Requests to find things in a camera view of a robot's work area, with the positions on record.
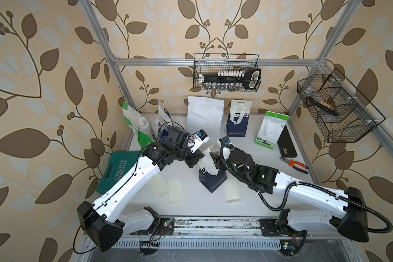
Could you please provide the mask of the navy bag front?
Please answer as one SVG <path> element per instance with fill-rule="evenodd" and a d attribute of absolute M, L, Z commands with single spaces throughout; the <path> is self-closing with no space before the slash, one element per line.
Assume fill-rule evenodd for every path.
<path fill-rule="evenodd" d="M 226 166 L 219 153 L 212 152 L 210 148 L 206 149 L 203 154 L 204 157 L 198 161 L 199 181 L 210 193 L 213 193 L 227 180 Z"/>

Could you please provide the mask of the blue white Cheerful bag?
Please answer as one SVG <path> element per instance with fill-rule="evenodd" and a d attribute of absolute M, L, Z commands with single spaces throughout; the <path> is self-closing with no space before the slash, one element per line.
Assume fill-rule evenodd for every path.
<path fill-rule="evenodd" d="M 157 109 L 157 119 L 155 121 L 155 126 L 158 131 L 158 139 L 167 136 L 170 129 L 173 126 L 173 122 L 168 110 L 164 107 L 161 99 L 158 100 Z"/>

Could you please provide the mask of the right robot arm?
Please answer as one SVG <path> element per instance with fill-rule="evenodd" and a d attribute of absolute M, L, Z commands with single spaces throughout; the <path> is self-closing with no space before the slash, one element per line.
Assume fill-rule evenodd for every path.
<path fill-rule="evenodd" d="M 277 169 L 255 164 L 251 155 L 238 148 L 221 146 L 220 162 L 232 176 L 255 191 L 263 204 L 278 212 L 266 230 L 279 235 L 335 231 L 356 242 L 368 242 L 369 208 L 356 188 L 331 190 L 298 180 Z"/>

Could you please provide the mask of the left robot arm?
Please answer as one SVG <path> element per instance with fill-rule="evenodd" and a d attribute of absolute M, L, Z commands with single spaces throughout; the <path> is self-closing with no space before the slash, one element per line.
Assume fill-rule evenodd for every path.
<path fill-rule="evenodd" d="M 202 158 L 204 154 L 199 149 L 174 151 L 158 142 L 149 144 L 142 150 L 137 163 L 111 189 L 94 202 L 84 201 L 79 205 L 79 228 L 101 252 L 111 249 L 126 226 L 119 217 L 142 187 L 175 160 L 184 161 L 193 168 Z"/>

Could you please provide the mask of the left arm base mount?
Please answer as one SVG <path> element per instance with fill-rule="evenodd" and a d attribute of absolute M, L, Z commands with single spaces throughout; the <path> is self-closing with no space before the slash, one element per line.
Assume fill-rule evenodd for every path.
<path fill-rule="evenodd" d="M 140 253 L 142 255 L 151 255 L 160 248 L 162 237 L 173 234 L 175 219 L 173 217 L 162 218 L 160 214 L 149 206 L 144 209 L 153 216 L 153 223 L 146 230 L 147 234 L 150 234 L 149 239 L 140 242 Z"/>

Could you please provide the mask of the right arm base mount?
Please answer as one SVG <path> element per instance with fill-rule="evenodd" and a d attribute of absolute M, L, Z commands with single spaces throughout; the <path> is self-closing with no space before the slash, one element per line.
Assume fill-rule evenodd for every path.
<path fill-rule="evenodd" d="M 259 220 L 262 236 L 287 236 L 290 242 L 281 241 L 281 254 L 284 257 L 295 257 L 303 248 L 307 239 L 307 230 L 297 231 L 289 226 L 290 209 L 280 211 L 278 218 Z"/>

